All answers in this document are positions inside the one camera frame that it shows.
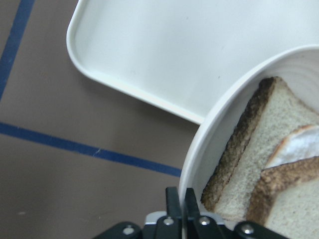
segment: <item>bread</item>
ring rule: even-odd
[[[267,160],[284,137],[319,116],[279,77],[261,81],[239,119],[201,201],[224,219],[241,221]]]
[[[305,125],[294,130],[277,146],[265,168],[319,156],[319,125]]]
[[[265,169],[247,220],[291,239],[319,237],[319,157]]]

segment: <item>bread crust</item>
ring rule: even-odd
[[[264,225],[280,192],[318,176],[318,156],[263,170],[250,198],[246,219]]]
[[[241,115],[233,134],[226,144],[226,148],[219,163],[210,177],[201,196],[201,202],[209,211],[213,211],[222,194],[223,188],[229,182],[236,168],[250,136],[255,130],[268,99],[274,89],[274,82],[279,77],[264,79],[259,83],[258,90],[249,100],[244,113]]]

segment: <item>screw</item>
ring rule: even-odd
[[[199,218],[199,223],[202,224],[203,226],[208,225],[210,223],[210,220],[208,217],[204,216]]]
[[[245,234],[252,234],[254,233],[254,228],[249,225],[249,224],[244,224],[241,226],[241,230],[243,231],[243,233]]]
[[[127,227],[123,229],[123,234],[125,235],[132,234],[133,232],[134,232],[134,228],[132,228],[131,225],[127,225]]]
[[[174,223],[174,220],[171,217],[168,217],[168,218],[164,219],[163,222],[166,226],[169,226],[169,225],[172,225]]]

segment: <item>plate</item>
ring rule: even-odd
[[[67,49],[92,80],[200,124],[233,83],[319,43],[317,0],[79,0]]]
[[[202,191],[259,82],[273,76],[282,77],[297,97],[319,112],[319,45],[283,52],[250,70],[220,98],[199,127],[186,155],[179,182],[182,204],[186,189],[191,187],[199,209],[206,211],[200,202]]]

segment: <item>floor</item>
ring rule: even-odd
[[[198,125],[83,76],[77,0],[0,1],[0,238],[89,239],[165,210]]]

